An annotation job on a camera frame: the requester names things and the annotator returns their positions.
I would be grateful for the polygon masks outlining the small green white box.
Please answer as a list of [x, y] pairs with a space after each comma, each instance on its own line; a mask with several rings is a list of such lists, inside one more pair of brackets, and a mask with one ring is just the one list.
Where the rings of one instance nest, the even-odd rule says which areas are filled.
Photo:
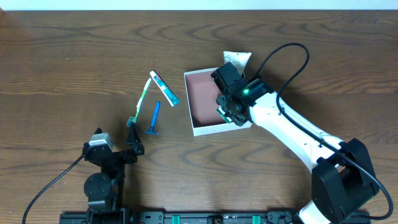
[[230, 117], [227, 117], [226, 115], [225, 115], [225, 112], [224, 112], [224, 110], [222, 109], [222, 107], [218, 107], [217, 108], [217, 110], [216, 110], [217, 112], [218, 112], [218, 114], [222, 117], [222, 119], [226, 122], [226, 123], [231, 123], [232, 122], [232, 119], [230, 118]]

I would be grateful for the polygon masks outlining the white lotion tube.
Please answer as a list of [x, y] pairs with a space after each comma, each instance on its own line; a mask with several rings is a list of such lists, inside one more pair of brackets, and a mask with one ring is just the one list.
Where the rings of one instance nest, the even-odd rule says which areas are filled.
[[251, 55], [251, 52], [223, 52], [224, 63], [231, 62], [237, 69], [238, 73], [243, 77], [245, 76], [244, 69], [246, 68]]

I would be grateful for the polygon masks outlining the green white toothbrush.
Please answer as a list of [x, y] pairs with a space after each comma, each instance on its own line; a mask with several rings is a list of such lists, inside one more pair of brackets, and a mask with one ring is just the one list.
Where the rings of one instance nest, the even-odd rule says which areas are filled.
[[151, 81], [152, 81], [151, 78], [149, 78], [146, 81], [146, 84], [144, 85], [141, 97], [139, 98], [139, 101], [137, 102], [137, 105], [136, 105], [136, 113], [135, 113], [134, 116], [130, 116], [129, 117], [129, 119], [128, 119], [127, 123], [126, 123], [127, 127], [130, 127], [132, 123], [136, 123], [137, 122], [137, 119], [138, 119], [138, 116], [139, 116], [139, 112], [141, 110], [142, 102], [144, 101], [144, 97], [145, 97], [146, 92], [147, 92], [147, 90], [148, 90], [148, 88], [150, 86]]

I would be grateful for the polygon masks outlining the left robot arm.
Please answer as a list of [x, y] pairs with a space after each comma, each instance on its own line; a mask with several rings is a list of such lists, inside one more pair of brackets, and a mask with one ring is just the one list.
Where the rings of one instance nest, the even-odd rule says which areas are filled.
[[110, 135], [98, 128], [83, 145], [84, 160], [101, 169], [89, 176], [84, 184], [88, 197], [88, 223], [137, 222], [130, 209], [122, 205], [125, 165], [137, 162], [137, 157], [144, 154], [144, 146], [133, 122], [129, 124], [126, 144], [128, 150], [114, 152]]

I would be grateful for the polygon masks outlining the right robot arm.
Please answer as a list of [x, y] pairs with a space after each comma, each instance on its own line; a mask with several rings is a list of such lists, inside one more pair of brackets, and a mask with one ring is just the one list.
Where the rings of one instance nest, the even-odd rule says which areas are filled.
[[260, 79], [249, 81], [228, 62], [211, 74], [221, 94], [218, 112], [229, 123], [256, 124], [284, 143], [312, 175], [312, 199], [298, 212], [302, 223], [348, 223], [380, 188], [366, 146], [348, 142], [316, 127]]

